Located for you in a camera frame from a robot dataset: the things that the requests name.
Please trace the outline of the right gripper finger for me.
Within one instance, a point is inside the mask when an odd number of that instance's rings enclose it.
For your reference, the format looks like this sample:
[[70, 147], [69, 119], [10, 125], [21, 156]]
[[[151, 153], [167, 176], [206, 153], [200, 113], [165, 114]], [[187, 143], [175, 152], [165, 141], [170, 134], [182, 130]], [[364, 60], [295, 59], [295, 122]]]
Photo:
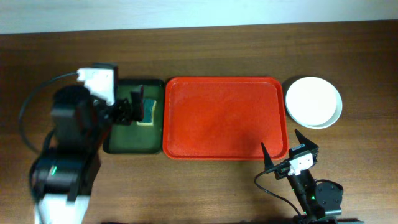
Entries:
[[262, 152], [263, 152], [263, 156], [264, 156], [264, 170], [270, 171], [274, 168], [273, 161], [272, 161], [263, 142], [261, 143], [261, 147], [262, 147]]
[[298, 129], [295, 129], [295, 135], [300, 144], [303, 144], [305, 147], [311, 149], [313, 147], [313, 142], [306, 138]]

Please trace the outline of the green and yellow sponge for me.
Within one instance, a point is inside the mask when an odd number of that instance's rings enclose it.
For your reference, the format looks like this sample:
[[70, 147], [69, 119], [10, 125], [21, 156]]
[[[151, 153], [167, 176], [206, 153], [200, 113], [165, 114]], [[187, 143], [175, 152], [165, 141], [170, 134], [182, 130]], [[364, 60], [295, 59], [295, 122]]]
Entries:
[[142, 121], [137, 121], [138, 126], [153, 126], [154, 125], [154, 111], [157, 101], [153, 99], [144, 99], [144, 118]]

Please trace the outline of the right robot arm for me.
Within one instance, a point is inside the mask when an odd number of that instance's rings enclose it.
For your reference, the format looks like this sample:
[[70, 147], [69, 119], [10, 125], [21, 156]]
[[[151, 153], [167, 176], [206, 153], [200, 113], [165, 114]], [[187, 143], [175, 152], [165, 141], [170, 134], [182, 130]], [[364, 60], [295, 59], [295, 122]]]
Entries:
[[[264, 155], [264, 171], [254, 178], [255, 185], [265, 193], [289, 204], [297, 213], [294, 223], [337, 223], [336, 216], [341, 215], [343, 201], [342, 185], [326, 180], [314, 179], [310, 168], [317, 163], [319, 146], [306, 138], [298, 129], [295, 130], [299, 146], [289, 149], [289, 157], [275, 165], [265, 147], [261, 144]], [[292, 202], [277, 195], [257, 183], [258, 178], [273, 172], [276, 180], [286, 178], [303, 212]]]

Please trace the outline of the white plate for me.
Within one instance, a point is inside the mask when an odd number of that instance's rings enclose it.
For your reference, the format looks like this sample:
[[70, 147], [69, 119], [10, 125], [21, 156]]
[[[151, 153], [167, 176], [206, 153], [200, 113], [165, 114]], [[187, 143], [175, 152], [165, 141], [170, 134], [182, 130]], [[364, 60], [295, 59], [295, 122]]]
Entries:
[[339, 91], [318, 77], [298, 78], [285, 91], [285, 108], [299, 125], [325, 129], [335, 124], [343, 111]]

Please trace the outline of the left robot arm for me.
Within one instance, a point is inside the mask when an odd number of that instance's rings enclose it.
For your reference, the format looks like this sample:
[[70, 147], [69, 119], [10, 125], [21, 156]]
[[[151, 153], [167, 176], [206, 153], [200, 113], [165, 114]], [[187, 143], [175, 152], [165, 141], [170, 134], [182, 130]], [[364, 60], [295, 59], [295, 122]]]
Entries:
[[83, 86], [54, 94], [55, 127], [29, 171], [39, 223], [82, 223], [101, 166], [98, 150], [114, 124], [129, 126], [144, 117], [144, 87], [108, 106]]

